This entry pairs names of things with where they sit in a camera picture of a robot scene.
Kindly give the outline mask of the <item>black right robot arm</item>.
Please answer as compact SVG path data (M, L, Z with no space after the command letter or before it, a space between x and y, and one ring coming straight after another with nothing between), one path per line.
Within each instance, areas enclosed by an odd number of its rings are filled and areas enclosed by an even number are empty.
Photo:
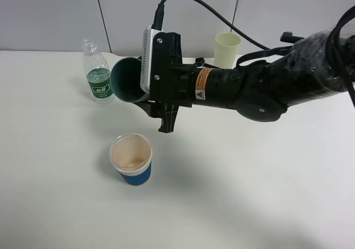
M354 36L340 36L353 19L350 8L331 31L243 55L232 69L184 64L180 36L159 32L153 37L149 97L137 106L161 119L160 132L170 133L181 106L231 109L272 122L294 105L342 92L354 96Z

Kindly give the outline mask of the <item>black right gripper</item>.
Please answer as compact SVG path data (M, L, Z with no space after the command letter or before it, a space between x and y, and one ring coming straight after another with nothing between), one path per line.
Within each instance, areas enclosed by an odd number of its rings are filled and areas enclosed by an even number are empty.
M207 101L207 79L212 68L182 62L181 36L159 32L153 38L150 97L137 106L151 118L160 118L159 132L174 131L179 106L192 107Z

